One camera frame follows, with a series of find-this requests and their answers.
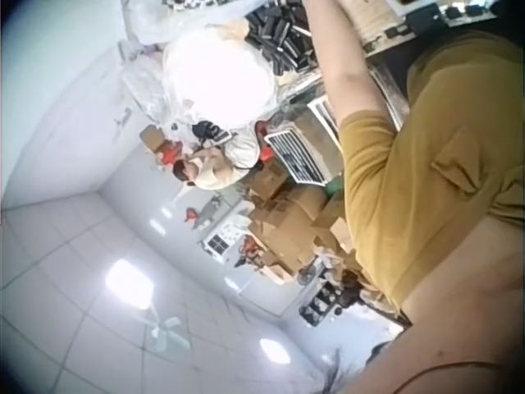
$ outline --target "mustard yellow shirt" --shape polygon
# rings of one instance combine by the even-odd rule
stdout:
[[[379,112],[343,121],[345,206],[357,260],[399,308],[487,214],[523,227],[523,60],[468,34],[409,72],[399,134]]]

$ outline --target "shirt pocket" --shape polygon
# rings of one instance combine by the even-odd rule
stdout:
[[[465,127],[460,128],[445,144],[431,166],[465,199],[472,198],[482,188],[486,178],[481,146]]]

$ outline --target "woman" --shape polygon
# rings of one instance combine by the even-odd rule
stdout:
[[[342,392],[495,392],[523,353],[522,53],[481,33],[426,53],[397,134],[337,0],[303,3],[358,261],[413,323]]]
[[[260,152],[258,137],[246,127],[236,131],[222,148],[212,146],[177,160],[173,165],[173,175],[199,189],[224,189],[258,167]]]

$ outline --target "ceiling fan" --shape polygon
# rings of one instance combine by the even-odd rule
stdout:
[[[183,338],[181,335],[177,334],[175,331],[171,330],[177,326],[180,326],[180,319],[173,316],[162,321],[158,317],[158,313],[155,310],[153,304],[150,307],[154,320],[150,320],[138,314],[135,314],[135,318],[140,322],[146,324],[151,328],[151,336],[155,340],[154,349],[158,353],[162,353],[167,350],[168,342],[173,341],[178,346],[182,347],[185,350],[191,349],[189,341]]]

